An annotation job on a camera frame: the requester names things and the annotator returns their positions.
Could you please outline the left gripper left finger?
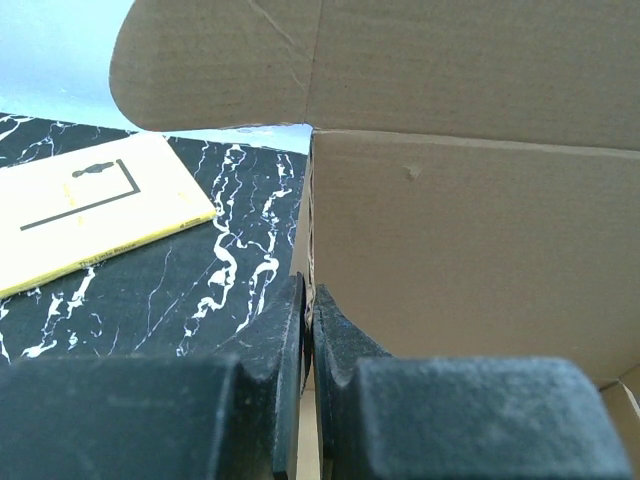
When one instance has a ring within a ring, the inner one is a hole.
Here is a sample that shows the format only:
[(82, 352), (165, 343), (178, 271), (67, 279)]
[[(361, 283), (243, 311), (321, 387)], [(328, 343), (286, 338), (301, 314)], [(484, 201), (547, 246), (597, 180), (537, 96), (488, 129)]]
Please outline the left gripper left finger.
[(292, 479), (306, 285), (201, 355), (61, 357), (1, 371), (5, 479)]

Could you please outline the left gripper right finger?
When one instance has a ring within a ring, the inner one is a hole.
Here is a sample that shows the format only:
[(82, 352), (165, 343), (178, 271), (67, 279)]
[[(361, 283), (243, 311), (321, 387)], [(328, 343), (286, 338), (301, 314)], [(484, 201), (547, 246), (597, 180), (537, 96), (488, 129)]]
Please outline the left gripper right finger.
[(312, 335), (325, 479), (629, 479), (595, 386), (556, 357), (401, 359), (319, 286)]

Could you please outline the cardboard box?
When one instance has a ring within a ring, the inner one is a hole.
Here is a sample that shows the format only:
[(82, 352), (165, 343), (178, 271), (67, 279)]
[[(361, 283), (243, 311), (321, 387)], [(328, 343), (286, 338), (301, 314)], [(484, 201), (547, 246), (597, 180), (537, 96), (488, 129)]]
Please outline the cardboard box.
[(137, 1), (145, 130), (312, 127), (311, 297), (401, 359), (556, 357), (639, 475), (635, 1)]

